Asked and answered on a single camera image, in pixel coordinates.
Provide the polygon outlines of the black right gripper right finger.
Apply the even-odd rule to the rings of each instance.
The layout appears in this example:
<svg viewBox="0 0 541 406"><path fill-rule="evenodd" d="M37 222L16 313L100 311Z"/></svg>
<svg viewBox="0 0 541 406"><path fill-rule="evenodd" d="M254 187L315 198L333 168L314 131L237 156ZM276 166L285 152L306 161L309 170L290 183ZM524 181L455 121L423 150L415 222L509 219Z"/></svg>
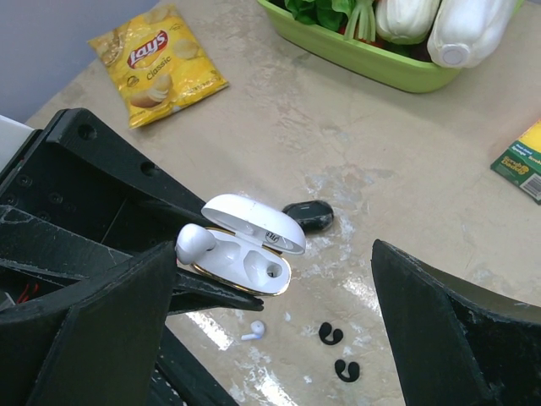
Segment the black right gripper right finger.
<svg viewBox="0 0 541 406"><path fill-rule="evenodd" d="M538 405L540 309L379 239L371 269L407 405Z"/></svg>

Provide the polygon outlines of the white wireless earbud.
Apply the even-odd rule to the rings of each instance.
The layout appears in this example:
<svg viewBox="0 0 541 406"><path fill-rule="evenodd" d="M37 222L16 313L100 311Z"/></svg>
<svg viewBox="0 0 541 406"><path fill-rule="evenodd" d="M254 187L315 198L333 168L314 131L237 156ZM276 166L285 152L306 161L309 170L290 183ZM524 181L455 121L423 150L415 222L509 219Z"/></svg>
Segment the white wireless earbud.
<svg viewBox="0 0 541 406"><path fill-rule="evenodd" d="M261 339L265 335L265 323L263 321L253 321L250 324L250 332L241 336L242 341L251 341Z"/></svg>
<svg viewBox="0 0 541 406"><path fill-rule="evenodd" d="M206 251L213 250L216 238L206 228L197 224L185 225L178 234L175 251L183 265L196 262Z"/></svg>

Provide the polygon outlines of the white earbud charging case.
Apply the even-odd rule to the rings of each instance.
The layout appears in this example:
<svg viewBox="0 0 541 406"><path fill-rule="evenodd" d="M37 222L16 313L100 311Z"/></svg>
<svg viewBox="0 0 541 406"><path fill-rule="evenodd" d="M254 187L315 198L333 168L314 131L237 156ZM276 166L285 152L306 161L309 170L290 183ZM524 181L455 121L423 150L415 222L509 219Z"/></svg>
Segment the white earbud charging case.
<svg viewBox="0 0 541 406"><path fill-rule="evenodd" d="M284 254L302 255L306 238L288 215L256 200L218 195L202 207L213 223L213 250L189 264L197 272L254 295L277 296L291 282L292 269Z"/></svg>

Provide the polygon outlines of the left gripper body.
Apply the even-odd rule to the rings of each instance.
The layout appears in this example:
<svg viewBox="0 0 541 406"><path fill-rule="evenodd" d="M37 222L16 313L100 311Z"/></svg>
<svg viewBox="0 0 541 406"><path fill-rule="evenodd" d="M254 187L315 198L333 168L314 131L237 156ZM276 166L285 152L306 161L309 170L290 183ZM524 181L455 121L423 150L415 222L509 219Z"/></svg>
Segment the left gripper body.
<svg viewBox="0 0 541 406"><path fill-rule="evenodd" d="M56 183L55 171L48 167L51 161L52 156L46 149L46 131L38 131L3 170L1 206L13 206L60 228L112 248L104 243L108 236L86 237L77 233L69 225L63 225L58 221L64 213L63 197L53 189ZM11 266L2 265L1 285L14 294L17 300L16 305L62 289L47 287L44 282L19 274Z"/></svg>

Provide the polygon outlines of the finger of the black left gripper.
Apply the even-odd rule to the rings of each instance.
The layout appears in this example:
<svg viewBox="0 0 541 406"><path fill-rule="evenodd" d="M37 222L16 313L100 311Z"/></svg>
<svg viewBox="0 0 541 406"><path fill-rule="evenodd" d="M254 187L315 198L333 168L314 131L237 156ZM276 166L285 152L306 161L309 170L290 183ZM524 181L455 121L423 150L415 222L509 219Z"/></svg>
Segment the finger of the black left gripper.
<svg viewBox="0 0 541 406"><path fill-rule="evenodd" d="M60 228L13 206L1 206L1 265L63 288L126 265L133 256ZM262 311L264 302L175 266L171 315L214 308Z"/></svg>
<svg viewBox="0 0 541 406"><path fill-rule="evenodd" d="M175 234L187 222L210 225L202 199L88 109L56 112L46 127L46 149L53 189L63 197L58 221L79 234L108 236L129 207L135 212L122 235L144 226Z"/></svg>

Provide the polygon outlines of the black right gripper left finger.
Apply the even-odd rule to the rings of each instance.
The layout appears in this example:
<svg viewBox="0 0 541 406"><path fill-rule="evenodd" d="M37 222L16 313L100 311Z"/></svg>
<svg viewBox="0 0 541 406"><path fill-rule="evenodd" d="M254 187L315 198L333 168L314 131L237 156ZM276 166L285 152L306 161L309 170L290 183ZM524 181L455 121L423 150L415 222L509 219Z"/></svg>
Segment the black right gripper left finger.
<svg viewBox="0 0 541 406"><path fill-rule="evenodd" d="M176 275L172 243L1 314L3 405L144 405Z"/></svg>

